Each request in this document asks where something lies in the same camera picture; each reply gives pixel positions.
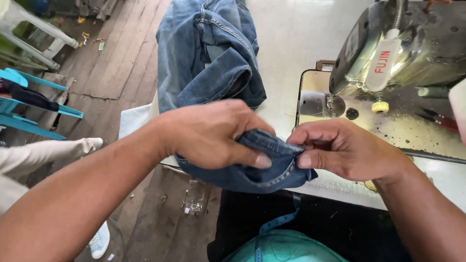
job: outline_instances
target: yellow knob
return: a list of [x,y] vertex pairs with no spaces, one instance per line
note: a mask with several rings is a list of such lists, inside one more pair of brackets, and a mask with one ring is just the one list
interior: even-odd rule
[[385,114],[388,112],[388,108],[387,102],[375,102],[372,104],[372,113]]

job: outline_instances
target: small plastic bag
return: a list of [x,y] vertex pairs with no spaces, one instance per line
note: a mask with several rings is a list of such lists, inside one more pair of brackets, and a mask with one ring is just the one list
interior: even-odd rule
[[202,201],[204,200],[205,182],[191,179],[189,189],[186,193],[185,214],[202,212]]

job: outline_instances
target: hand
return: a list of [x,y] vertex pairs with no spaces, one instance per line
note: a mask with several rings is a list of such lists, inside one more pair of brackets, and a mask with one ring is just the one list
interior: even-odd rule
[[272,161],[263,153],[237,143],[245,131],[275,131],[244,101],[227,99],[171,110],[155,119],[165,134],[166,156],[174,153],[205,169],[232,164],[269,168]]
[[352,181],[393,182],[413,165],[401,150],[345,118],[303,123],[287,142],[305,147],[300,168],[325,169]]

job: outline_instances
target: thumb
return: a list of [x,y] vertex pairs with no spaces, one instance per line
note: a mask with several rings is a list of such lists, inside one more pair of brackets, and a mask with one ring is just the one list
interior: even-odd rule
[[232,141],[231,150],[231,164],[243,164],[260,169],[272,166],[272,160],[266,154],[257,152],[237,142]]
[[337,152],[313,149],[303,152],[298,157],[299,168],[317,168],[331,171],[335,164],[339,163],[340,156]]

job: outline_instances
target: light blue sneaker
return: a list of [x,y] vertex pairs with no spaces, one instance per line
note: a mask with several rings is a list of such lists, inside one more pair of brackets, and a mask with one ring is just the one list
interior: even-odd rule
[[110,231],[107,226],[107,221],[99,228],[99,231],[94,235],[94,237],[89,242],[90,252],[92,258],[99,259],[103,256],[110,243]]

